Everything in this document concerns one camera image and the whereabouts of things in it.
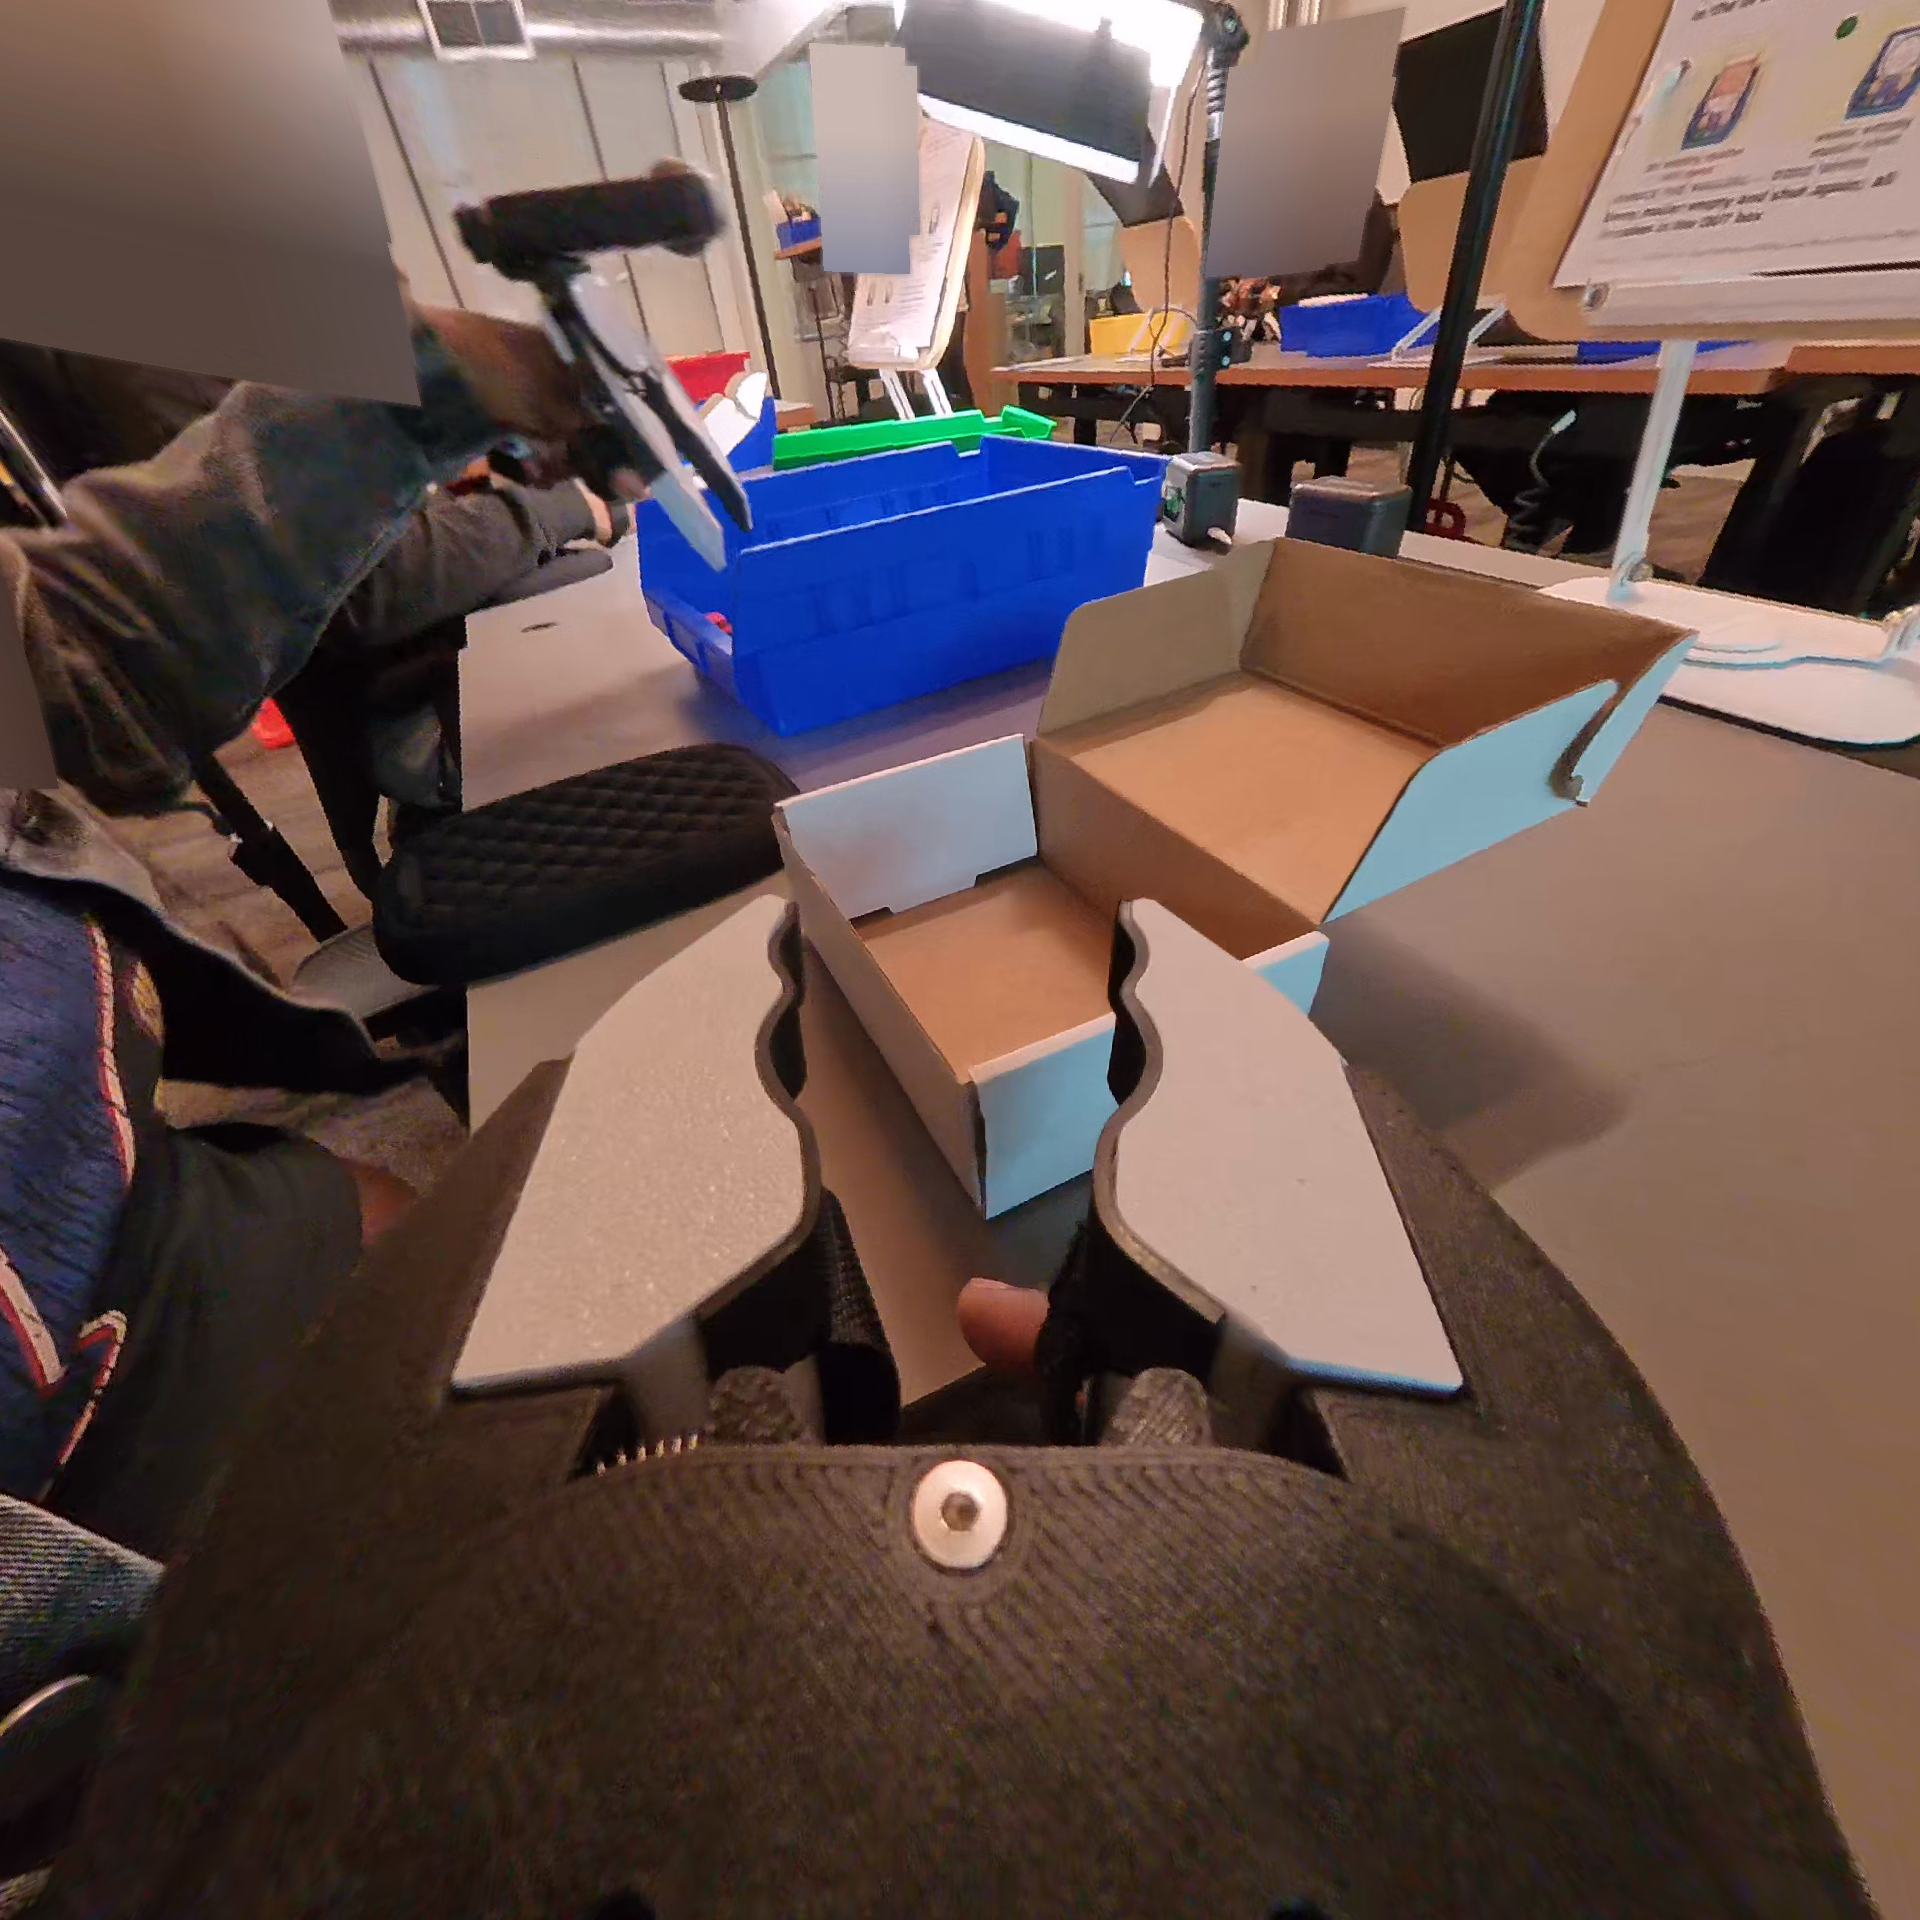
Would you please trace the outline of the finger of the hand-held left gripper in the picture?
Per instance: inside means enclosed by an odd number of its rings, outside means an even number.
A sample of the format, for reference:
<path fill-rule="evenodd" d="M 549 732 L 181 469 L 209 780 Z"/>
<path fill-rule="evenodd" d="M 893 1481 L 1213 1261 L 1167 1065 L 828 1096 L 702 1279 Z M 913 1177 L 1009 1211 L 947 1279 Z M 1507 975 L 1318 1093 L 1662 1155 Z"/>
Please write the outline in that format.
<path fill-rule="evenodd" d="M 684 536 L 752 529 L 745 487 L 669 367 L 631 373 L 631 469 Z"/>
<path fill-rule="evenodd" d="M 733 467 L 652 341 L 597 272 L 563 272 L 563 344 L 589 417 L 588 467 L 631 478 L 708 569 L 731 558 Z"/>

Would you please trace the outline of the large blue plastic bin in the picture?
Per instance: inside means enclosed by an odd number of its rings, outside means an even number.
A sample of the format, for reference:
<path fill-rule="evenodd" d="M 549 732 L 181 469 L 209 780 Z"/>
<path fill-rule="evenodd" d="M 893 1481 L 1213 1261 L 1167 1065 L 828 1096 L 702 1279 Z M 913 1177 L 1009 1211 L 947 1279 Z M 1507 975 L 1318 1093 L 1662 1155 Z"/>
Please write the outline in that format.
<path fill-rule="evenodd" d="M 1070 612 L 1143 584 L 1166 459 L 985 436 L 748 479 L 708 566 L 662 510 L 636 510 L 659 630 L 779 735 L 1049 661 Z"/>

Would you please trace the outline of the white cardboard box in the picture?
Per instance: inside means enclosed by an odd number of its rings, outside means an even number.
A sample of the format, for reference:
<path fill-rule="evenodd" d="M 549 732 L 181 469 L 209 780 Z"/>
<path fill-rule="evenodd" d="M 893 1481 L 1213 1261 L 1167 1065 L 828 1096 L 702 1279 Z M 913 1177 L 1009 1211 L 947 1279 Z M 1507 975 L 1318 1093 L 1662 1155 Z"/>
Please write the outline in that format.
<path fill-rule="evenodd" d="M 1693 643 L 1607 592 L 1239 545 L 1073 611 L 1036 733 L 783 801 L 801 928 L 975 1211 L 1093 1166 L 1117 904 L 1310 1011 L 1328 924 L 1591 801 Z"/>

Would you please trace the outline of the person's left forearm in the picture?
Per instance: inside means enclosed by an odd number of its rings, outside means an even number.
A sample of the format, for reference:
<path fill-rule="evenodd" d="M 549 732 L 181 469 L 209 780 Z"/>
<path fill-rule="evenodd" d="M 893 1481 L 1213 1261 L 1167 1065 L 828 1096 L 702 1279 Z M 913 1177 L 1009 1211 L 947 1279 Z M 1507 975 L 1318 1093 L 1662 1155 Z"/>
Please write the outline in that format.
<path fill-rule="evenodd" d="M 144 464 L 5 536 L 5 611 L 52 780 L 107 814 L 181 799 L 323 632 L 376 649 L 477 611 L 595 529 L 574 484 L 451 496 L 505 429 L 416 334 L 417 404 L 235 383 Z"/>

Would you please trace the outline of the person's left hand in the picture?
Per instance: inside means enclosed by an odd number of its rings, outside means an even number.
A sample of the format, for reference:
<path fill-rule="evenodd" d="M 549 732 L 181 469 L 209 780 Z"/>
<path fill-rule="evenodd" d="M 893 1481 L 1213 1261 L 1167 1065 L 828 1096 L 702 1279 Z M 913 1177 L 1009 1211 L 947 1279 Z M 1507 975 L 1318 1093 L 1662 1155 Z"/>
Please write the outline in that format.
<path fill-rule="evenodd" d="M 589 425 L 585 383 L 539 326 L 460 307 L 407 303 L 416 334 L 443 349 L 481 414 L 509 439 L 567 447 Z"/>

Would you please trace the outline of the person's right hand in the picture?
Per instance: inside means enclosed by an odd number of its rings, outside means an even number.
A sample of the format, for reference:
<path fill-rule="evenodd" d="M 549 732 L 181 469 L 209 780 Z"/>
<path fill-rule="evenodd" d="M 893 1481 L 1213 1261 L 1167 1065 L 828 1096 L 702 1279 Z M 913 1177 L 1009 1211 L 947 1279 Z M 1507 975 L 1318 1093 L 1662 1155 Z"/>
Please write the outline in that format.
<path fill-rule="evenodd" d="M 1030 1376 L 1049 1318 L 1041 1289 L 974 1277 L 956 1297 L 956 1323 L 974 1358 L 1001 1376 Z"/>

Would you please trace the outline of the black floor lamp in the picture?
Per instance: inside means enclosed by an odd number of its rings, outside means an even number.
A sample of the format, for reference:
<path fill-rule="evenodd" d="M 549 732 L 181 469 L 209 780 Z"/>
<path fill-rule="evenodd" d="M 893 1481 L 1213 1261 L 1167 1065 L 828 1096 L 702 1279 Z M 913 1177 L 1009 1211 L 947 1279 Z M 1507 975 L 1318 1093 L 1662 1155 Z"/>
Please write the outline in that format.
<path fill-rule="evenodd" d="M 774 400 L 783 398 L 779 364 L 776 364 L 776 347 L 774 334 L 769 326 L 769 315 L 765 308 L 765 297 L 761 291 L 759 276 L 759 260 L 755 254 L 752 243 L 752 223 L 750 223 L 750 205 L 745 192 L 745 177 L 737 163 L 737 143 L 733 133 L 733 115 L 735 105 L 748 102 L 757 91 L 757 81 L 745 76 L 735 76 L 729 70 L 692 70 L 680 84 L 679 96 L 695 107 L 708 110 L 715 133 L 719 139 L 719 151 L 726 171 L 726 184 L 733 203 L 733 229 L 735 229 L 735 252 L 741 260 L 741 269 L 748 283 L 750 302 L 752 302 L 752 317 L 759 341 L 759 367 L 765 373 L 767 391 Z"/>

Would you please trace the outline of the white easel sign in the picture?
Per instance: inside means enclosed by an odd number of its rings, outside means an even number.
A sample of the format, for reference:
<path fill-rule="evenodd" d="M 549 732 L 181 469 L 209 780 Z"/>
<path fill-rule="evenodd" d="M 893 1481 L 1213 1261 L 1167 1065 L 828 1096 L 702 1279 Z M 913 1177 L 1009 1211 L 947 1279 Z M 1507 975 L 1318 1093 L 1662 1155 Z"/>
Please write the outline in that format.
<path fill-rule="evenodd" d="M 857 273 L 844 365 L 875 374 L 899 417 L 913 416 L 905 382 L 916 382 L 937 417 L 952 416 L 940 365 L 969 273 L 982 141 L 940 119 L 918 120 L 918 225 L 903 273 Z"/>

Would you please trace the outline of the studio light panel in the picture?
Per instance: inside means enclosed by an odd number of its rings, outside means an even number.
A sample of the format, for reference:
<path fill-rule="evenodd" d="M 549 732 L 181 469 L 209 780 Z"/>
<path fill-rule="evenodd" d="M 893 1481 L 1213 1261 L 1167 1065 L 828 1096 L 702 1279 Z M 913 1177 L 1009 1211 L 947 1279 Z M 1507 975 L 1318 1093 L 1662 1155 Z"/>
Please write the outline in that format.
<path fill-rule="evenodd" d="M 918 107 L 1086 176 L 1150 184 L 1208 14 L 1181 1 L 896 1 Z"/>

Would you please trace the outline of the grey light stand pole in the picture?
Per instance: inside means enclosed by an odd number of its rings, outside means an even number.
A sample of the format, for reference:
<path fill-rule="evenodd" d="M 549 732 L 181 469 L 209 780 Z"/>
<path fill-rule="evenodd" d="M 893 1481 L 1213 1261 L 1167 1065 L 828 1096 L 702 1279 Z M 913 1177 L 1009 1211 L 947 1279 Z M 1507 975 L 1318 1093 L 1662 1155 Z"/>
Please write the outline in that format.
<path fill-rule="evenodd" d="M 1201 276 L 1197 283 L 1197 307 L 1192 308 L 1185 451 L 1190 456 L 1199 456 L 1216 451 L 1216 383 L 1232 358 L 1220 293 L 1223 279 L 1208 268 L 1208 245 L 1228 88 L 1232 70 L 1249 40 L 1249 30 L 1241 4 L 1205 1 L 1192 4 L 1192 9 L 1201 17 L 1207 143 L 1199 216 Z"/>

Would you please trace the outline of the dark grey block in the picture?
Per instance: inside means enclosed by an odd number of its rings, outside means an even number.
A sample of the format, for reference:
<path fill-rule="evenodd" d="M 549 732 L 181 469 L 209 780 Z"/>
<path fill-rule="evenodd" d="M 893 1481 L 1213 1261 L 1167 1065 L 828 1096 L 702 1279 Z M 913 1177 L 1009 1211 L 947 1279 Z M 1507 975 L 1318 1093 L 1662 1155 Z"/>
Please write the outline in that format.
<path fill-rule="evenodd" d="M 1372 558 L 1396 558 L 1407 529 L 1413 493 L 1393 481 L 1347 473 L 1296 481 L 1286 501 L 1286 539 Z"/>

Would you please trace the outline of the small blue plastic bin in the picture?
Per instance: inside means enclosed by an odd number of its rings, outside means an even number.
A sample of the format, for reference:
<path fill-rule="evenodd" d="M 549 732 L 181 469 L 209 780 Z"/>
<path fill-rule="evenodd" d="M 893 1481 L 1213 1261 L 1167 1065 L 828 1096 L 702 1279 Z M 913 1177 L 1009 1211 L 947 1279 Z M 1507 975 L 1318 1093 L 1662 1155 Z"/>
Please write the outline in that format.
<path fill-rule="evenodd" d="M 1310 358 L 1383 358 L 1428 323 L 1405 295 L 1340 295 L 1279 308 L 1279 347 Z"/>

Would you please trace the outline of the black monitor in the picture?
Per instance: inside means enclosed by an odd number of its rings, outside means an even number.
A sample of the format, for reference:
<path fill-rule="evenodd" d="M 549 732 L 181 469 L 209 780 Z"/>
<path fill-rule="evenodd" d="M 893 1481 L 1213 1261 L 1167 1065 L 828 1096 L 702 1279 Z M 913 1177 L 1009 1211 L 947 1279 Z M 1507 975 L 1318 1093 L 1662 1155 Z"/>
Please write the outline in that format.
<path fill-rule="evenodd" d="M 1472 168 L 1501 20 L 1504 9 L 1493 7 L 1399 45 L 1393 116 L 1409 183 Z"/>

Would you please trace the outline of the wooden background table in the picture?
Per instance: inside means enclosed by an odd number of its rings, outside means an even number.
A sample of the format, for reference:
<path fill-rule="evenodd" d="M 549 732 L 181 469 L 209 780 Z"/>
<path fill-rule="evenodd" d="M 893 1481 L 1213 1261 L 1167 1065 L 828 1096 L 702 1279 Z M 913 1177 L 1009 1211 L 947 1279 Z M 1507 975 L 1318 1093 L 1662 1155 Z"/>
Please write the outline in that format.
<path fill-rule="evenodd" d="M 1148 355 L 1079 355 L 997 367 L 1001 382 L 1038 389 L 1127 387 L 1167 393 L 1185 387 L 1185 365 L 1156 365 Z M 1223 371 L 1220 391 L 1389 391 L 1415 393 L 1427 383 L 1420 358 L 1332 358 L 1254 347 L 1246 364 Z M 1757 398 L 1795 379 L 1839 377 L 1868 382 L 1916 382 L 1916 343 L 1749 343 L 1696 351 L 1686 391 L 1692 396 Z M 1613 364 L 1568 358 L 1469 358 L 1457 389 L 1464 393 L 1616 393 L 1652 396 L 1657 356 Z"/>

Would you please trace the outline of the printed instruction sheet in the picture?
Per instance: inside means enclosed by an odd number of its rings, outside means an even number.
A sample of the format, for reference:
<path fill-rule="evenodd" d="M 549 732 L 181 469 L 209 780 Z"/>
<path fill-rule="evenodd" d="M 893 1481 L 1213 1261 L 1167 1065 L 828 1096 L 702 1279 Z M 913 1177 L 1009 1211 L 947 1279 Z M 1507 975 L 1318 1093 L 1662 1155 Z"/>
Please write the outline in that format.
<path fill-rule="evenodd" d="M 1559 291 L 1909 269 L 1918 4 L 1608 4 L 1550 160 Z"/>

